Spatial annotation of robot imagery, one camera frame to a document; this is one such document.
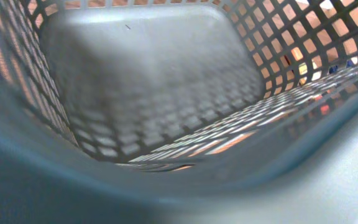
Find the grey plastic lattice basket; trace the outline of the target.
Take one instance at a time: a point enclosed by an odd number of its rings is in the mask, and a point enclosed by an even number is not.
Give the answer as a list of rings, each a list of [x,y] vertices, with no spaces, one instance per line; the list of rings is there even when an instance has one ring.
[[[358,0],[0,0],[0,223],[358,223]]]

